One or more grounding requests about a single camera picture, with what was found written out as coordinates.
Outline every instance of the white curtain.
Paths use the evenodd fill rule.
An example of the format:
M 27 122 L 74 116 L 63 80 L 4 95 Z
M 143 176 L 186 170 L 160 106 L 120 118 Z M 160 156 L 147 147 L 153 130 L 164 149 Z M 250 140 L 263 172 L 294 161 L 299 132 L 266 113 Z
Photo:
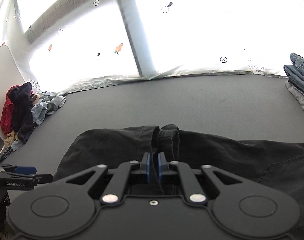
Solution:
M 0 0 L 4 42 L 43 91 L 187 74 L 284 77 L 290 53 L 304 57 L 304 0 Z

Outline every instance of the white board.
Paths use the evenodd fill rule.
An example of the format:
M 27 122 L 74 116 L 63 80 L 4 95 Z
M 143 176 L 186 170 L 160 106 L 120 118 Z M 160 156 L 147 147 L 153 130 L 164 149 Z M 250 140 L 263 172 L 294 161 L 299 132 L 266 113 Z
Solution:
M 3 106 L 6 100 L 7 91 L 15 85 L 24 84 L 14 60 L 7 46 L 0 47 L 0 119 L 2 115 Z M 1 127 L 0 137 L 5 138 Z

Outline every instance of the red shirt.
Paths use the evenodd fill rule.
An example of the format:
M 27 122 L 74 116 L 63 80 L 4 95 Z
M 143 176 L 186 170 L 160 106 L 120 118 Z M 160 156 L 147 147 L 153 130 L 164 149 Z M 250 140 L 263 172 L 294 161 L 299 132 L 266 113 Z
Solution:
M 15 87 L 20 87 L 20 85 L 13 86 L 9 89 L 9 91 L 6 93 L 6 101 L 3 106 L 0 125 L 1 125 L 1 130 L 3 131 L 5 136 L 12 131 L 12 114 L 14 110 L 14 105 L 7 95 L 11 91 L 11 89 Z

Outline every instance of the black pants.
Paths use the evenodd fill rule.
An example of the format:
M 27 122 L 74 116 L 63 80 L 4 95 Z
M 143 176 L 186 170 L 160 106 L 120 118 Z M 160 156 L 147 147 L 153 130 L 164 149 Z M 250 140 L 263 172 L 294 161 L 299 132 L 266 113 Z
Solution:
M 110 169 L 145 152 L 164 152 L 167 161 L 178 160 L 199 169 L 210 164 L 292 196 L 300 206 L 300 220 L 293 234 L 304 240 L 304 143 L 235 141 L 225 137 L 182 131 L 174 124 L 94 129 L 79 135 L 64 155 L 54 180 L 98 164 Z M 156 172 L 148 195 L 163 194 Z

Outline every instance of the beige cloth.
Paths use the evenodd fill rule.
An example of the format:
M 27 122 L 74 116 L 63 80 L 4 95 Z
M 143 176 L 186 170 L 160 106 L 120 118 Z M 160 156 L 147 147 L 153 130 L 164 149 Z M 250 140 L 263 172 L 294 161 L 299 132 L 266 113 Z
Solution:
M 5 148 L 11 146 L 12 143 L 13 143 L 15 140 L 18 140 L 18 138 L 17 138 L 17 133 L 14 132 L 14 131 L 11 131 L 11 132 L 6 136 L 6 139 L 4 140 L 4 146 L 5 146 Z
M 33 100 L 33 106 L 36 105 L 39 102 L 39 94 L 35 93 L 32 100 Z

